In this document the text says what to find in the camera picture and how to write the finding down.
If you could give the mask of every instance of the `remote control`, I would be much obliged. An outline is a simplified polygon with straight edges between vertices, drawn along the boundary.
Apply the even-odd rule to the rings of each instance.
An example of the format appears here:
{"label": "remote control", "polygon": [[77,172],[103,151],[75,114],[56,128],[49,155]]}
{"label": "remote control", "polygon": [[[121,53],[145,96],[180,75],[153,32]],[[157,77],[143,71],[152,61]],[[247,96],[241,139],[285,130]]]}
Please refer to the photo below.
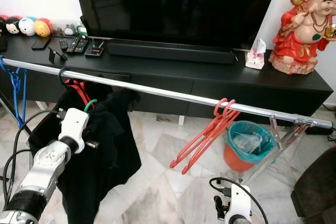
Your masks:
{"label": "remote control", "polygon": [[103,52],[103,47],[89,47],[85,52],[86,57],[96,57],[98,58]]}
{"label": "remote control", "polygon": [[60,39],[59,40],[59,45],[61,46],[62,51],[65,51],[68,49],[68,42],[66,39]]}
{"label": "remote control", "polygon": [[83,52],[85,49],[86,44],[88,43],[89,40],[87,39],[80,39],[77,47],[75,48],[74,52]]}
{"label": "remote control", "polygon": [[73,52],[78,44],[80,40],[80,37],[77,36],[75,39],[73,39],[73,41],[71,42],[70,47],[66,50],[66,52]]}

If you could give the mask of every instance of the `black stand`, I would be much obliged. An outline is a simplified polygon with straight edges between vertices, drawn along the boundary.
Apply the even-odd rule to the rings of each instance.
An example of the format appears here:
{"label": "black stand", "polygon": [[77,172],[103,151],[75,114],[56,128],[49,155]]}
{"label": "black stand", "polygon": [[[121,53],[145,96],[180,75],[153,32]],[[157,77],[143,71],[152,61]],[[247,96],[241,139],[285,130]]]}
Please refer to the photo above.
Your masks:
{"label": "black stand", "polygon": [[68,60],[68,57],[66,57],[64,54],[59,54],[57,51],[53,50],[52,48],[49,48],[49,61],[54,64],[55,56],[59,55],[61,57],[61,60]]}

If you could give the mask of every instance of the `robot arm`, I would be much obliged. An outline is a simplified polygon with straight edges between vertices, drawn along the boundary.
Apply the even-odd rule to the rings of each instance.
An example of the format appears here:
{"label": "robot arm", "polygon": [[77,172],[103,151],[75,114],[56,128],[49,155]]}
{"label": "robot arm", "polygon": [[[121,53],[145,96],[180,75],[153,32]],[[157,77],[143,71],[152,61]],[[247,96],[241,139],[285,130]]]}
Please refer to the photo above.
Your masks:
{"label": "robot arm", "polygon": [[71,155],[84,149],[82,132],[88,120],[85,112],[74,108],[67,111],[58,141],[36,153],[33,167],[0,213],[0,224],[38,224]]}
{"label": "robot arm", "polygon": [[[242,187],[250,192],[248,186]],[[218,190],[231,200],[228,206],[223,206],[220,196],[214,197],[217,219],[223,221],[224,224],[251,224],[250,196],[235,184],[232,184],[231,188],[222,187]]]}

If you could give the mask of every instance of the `blue hanger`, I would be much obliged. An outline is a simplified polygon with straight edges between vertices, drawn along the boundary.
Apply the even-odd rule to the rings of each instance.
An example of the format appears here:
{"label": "blue hanger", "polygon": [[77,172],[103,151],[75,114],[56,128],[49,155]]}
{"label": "blue hanger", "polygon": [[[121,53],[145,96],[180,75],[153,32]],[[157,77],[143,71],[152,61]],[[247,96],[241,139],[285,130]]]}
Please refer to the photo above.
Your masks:
{"label": "blue hanger", "polygon": [[[17,120],[17,126],[22,127],[22,125],[25,123],[25,117],[26,117],[26,101],[27,101],[26,95],[27,95],[27,74],[28,74],[27,69],[17,68],[16,71],[10,71],[9,69],[6,69],[3,61],[3,56],[0,56],[0,66],[5,72],[9,73],[9,76],[11,78],[11,83],[13,86],[14,109]],[[20,78],[20,71],[22,71],[22,73],[24,74],[22,118],[19,115],[19,109],[17,104],[17,94],[20,94],[22,83]]]}

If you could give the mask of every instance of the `soundbar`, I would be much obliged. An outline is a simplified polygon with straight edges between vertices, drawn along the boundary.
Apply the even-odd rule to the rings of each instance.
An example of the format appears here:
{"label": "soundbar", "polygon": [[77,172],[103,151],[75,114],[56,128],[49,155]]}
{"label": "soundbar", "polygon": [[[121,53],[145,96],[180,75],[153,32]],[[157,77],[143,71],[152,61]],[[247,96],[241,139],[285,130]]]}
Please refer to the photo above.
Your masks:
{"label": "soundbar", "polygon": [[107,49],[111,55],[232,64],[236,55],[232,50],[219,47],[110,39]]}

